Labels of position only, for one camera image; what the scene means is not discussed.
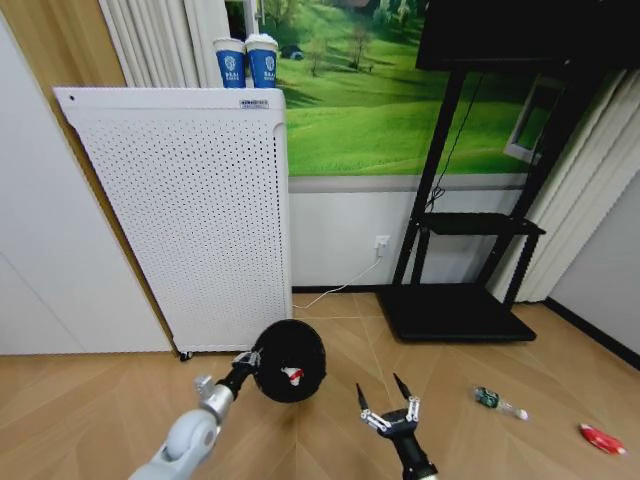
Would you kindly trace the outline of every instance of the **wooden floor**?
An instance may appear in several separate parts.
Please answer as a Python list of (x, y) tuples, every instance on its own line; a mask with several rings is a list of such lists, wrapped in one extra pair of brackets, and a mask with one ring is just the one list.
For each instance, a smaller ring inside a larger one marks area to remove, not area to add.
[[(314, 295), (296, 297), (304, 304)], [(401, 344), (372, 294), (334, 295), (296, 312), (325, 343), (328, 374), (320, 390), (281, 405), (247, 381), (194, 478), (399, 479), (391, 444), (359, 420), (354, 386), (360, 382), (379, 412), (400, 407), (392, 372), (422, 398), (417, 436), (442, 480), (640, 478), (640, 374), (544, 306), (516, 313), (538, 340)], [(196, 406), (193, 378), (223, 375), (230, 358), (0, 358), (0, 478), (127, 478), (175, 418)], [(526, 408), (530, 421), (474, 403), (474, 384)], [(576, 429), (582, 422), (623, 440), (629, 455), (608, 456), (587, 444)]]

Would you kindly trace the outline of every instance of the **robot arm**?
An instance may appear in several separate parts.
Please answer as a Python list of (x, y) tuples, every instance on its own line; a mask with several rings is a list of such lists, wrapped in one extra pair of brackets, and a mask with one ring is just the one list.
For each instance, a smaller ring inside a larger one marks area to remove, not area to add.
[(200, 408), (176, 420), (167, 441), (130, 480), (188, 480), (213, 450), (229, 407), (258, 361), (256, 352), (245, 352), (235, 358), (229, 375), (217, 384), (214, 385), (211, 376), (196, 378)]
[(358, 403), (362, 410), (360, 418), (378, 432), (378, 435), (393, 442), (404, 469), (403, 480), (436, 480), (438, 470), (422, 451), (414, 435), (418, 427), (420, 399), (411, 395), (409, 388), (395, 373), (393, 376), (402, 396), (409, 402), (408, 407), (378, 415), (369, 410), (364, 394), (356, 384)]
[(167, 441), (131, 480), (187, 480), (213, 450), (220, 426), (206, 410), (191, 410), (173, 424)]

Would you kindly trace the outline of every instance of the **cup lid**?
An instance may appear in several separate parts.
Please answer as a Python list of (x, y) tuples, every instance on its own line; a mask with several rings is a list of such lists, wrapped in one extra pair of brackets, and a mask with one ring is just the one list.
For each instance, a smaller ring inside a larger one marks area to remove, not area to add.
[(254, 42), (267, 43), (270, 45), (274, 45), (275, 47), (278, 46), (278, 42), (276, 42), (276, 40), (271, 35), (267, 35), (266, 33), (252, 33), (247, 37), (247, 40), (244, 43), (247, 44)]
[(244, 52), (244, 42), (237, 38), (216, 38), (213, 41), (213, 46), (216, 50), (235, 50), (238, 52)]

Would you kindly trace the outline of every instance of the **black metal stand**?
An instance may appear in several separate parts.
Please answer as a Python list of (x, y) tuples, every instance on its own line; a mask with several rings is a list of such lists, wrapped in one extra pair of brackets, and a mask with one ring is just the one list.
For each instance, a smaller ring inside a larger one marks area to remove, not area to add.
[[(508, 216), (496, 213), (425, 212), (465, 79), (464, 71), (456, 70), (451, 73), (400, 250), (393, 284), (384, 287), (378, 294), (389, 324), (399, 338), (475, 342), (535, 339), (535, 333), (510, 311), (538, 238), (544, 234), (544, 231), (524, 217), (597, 92), (604, 73), (575, 68), (570, 72), (568, 86), (545, 129), (545, 142), (540, 159), (529, 175), (516, 206)], [(497, 240), (476, 282), (419, 284), (432, 231), (441, 235), (497, 235)], [(402, 285), (418, 234), (411, 284)], [(505, 296), (505, 302), (500, 303), (486, 290), (486, 285), (509, 244), (517, 235), (526, 235), (527, 241)]]

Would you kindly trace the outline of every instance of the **red object in bowl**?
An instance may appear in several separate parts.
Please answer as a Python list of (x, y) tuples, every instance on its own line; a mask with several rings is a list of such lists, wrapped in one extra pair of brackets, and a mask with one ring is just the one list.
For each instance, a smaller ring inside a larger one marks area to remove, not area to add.
[(623, 455), (627, 453), (620, 440), (610, 437), (597, 428), (593, 428), (591, 425), (587, 425), (586, 423), (580, 424), (580, 433), (582, 433), (582, 436), (586, 438), (589, 443), (607, 453), (612, 455)]

